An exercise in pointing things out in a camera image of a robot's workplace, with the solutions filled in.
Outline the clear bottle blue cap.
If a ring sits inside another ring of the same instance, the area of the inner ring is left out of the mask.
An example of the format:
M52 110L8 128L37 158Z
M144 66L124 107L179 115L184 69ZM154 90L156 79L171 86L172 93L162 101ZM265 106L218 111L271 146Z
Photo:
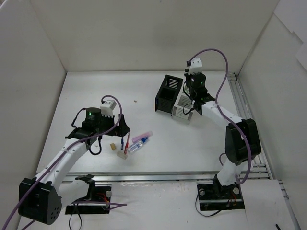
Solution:
M144 137L144 138L141 138L140 140L138 140L137 142L131 144L128 147L128 153L134 153L137 150L139 150L140 148L142 148L147 140L148 140L148 137Z

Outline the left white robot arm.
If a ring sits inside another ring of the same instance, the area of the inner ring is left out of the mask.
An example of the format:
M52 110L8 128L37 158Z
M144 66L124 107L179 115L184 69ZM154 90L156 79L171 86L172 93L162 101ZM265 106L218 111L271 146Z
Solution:
M93 175L78 176L68 188L60 186L79 158L103 135L124 137L130 132L124 115L104 115L99 108L86 109L81 127L74 126L56 157L34 178L25 178L19 185L18 213L22 217L51 225L61 210L71 204L91 203L96 195Z

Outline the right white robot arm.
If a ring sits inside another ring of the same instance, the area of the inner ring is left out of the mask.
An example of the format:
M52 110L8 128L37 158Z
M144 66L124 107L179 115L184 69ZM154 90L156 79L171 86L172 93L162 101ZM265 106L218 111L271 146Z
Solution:
M217 103L205 86L206 76L197 72L184 74L189 98L193 101L191 111L198 112L225 129L224 153L226 161L213 179L212 191L224 197L237 184L243 184L252 169L252 160L261 153L256 122L243 119Z

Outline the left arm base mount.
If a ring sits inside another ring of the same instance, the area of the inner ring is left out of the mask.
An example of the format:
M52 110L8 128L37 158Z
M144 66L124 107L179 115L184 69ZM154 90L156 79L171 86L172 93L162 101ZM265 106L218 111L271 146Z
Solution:
M110 205L98 204L97 202L110 202L112 196L111 185L98 185L94 182L93 175L78 176L75 179L77 181L84 181L88 183L89 190L87 195L78 198L76 201L83 201L82 204L71 204L66 206L65 215L70 214L82 214L82 215L92 215L92 214L109 214Z

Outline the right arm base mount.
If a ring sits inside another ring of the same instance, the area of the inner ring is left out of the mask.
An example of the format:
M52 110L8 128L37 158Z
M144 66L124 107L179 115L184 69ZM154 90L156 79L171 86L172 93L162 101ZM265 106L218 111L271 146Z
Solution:
M213 217L222 211L245 209L240 186L231 185L219 194L213 184L198 184L195 209L204 217Z

